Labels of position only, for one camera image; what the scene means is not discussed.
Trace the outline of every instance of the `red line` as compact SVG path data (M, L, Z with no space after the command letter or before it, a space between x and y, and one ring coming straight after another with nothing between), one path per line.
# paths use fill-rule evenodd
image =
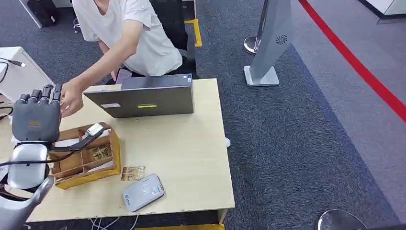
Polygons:
M389 91L345 46L339 37L329 28L323 19L317 14L315 9L307 0L299 0L303 8L315 21L320 30L326 35L330 42L336 47L341 55L349 62L355 71L367 82L367 84L377 93L395 113L406 122L406 106L392 92Z

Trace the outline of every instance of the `gray laptop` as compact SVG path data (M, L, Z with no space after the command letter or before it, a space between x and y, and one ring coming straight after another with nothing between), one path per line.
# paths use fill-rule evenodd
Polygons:
M84 94L114 118L192 114L192 75L124 79L121 90Z

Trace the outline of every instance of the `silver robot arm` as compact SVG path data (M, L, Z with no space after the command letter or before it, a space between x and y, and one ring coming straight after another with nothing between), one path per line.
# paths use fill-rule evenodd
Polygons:
M85 138L72 146L54 147L59 139L60 92L56 85L50 102L51 85L43 91L34 90L21 95L14 104L12 132L19 143L9 161L0 163L0 229L19 230L55 182L49 175L48 163L62 161L83 149L104 131L99 123L92 125ZM70 151L56 160L47 160L49 151ZM10 190L20 189L31 193L30 198L14 195Z

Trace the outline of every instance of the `black cable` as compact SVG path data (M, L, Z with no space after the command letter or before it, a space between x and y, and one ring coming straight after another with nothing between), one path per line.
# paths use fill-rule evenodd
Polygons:
M0 57L0 59L8 61L8 62L10 62L10 63L12 63L12 64L14 64L16 66L20 66L20 67L25 67L26 66L25 63L22 63L22 62L19 62L19 61L8 60L8 59L2 58L2 57Z
M9 64L8 64L8 62L4 62L4 61L0 61L0 63L6 64L6 71L4 71L3 77L0 79L0 83L2 83L4 81L4 79L6 78L7 71L9 70Z
M14 108L11 106L4 106L4 107L0 107L0 109L10 109L10 112L8 112L8 115L11 115L11 113L13 112ZM3 120L5 117L7 117L6 115L0 116L0 121Z
M64 159L72 156L75 152L82 150L83 148L79 149L79 150L74 150L71 151L68 155L58 158L58 159L54 159L54 160L46 160L46 161L6 161L3 163L0 163L0 167L4 166L4 165L12 165L12 164L26 164L27 166L29 166L30 164L48 164L48 163L55 163L55 162L59 162L59 161L63 161Z

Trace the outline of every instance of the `human hand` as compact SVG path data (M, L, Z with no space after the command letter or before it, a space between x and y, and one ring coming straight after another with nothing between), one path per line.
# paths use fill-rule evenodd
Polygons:
M113 71L113 72L111 72L111 75L112 75L112 78L113 78L114 81L117 80L117 73L118 73L118 69L115 70L115 71Z
M62 85L62 117L70 116L83 107L82 93L81 86L74 79Z

